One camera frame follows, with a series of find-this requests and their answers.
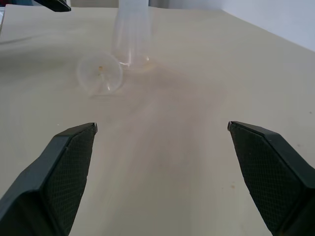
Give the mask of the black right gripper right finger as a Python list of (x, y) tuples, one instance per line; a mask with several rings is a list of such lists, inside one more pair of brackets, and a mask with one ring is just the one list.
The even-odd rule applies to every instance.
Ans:
[(244, 182), (274, 236), (315, 234), (315, 170), (278, 133), (238, 121), (227, 127)]

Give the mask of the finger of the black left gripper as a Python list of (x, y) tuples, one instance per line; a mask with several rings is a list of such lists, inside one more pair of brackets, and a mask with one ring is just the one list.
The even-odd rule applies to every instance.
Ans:
[(36, 3), (54, 11), (54, 12), (70, 12), (71, 7), (65, 0), (34, 0)]

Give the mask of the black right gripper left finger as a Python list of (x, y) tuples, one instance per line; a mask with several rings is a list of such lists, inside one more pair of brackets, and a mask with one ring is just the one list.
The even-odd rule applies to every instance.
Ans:
[(2, 236), (69, 235), (86, 184), (97, 133), (86, 123), (55, 135), (0, 200)]

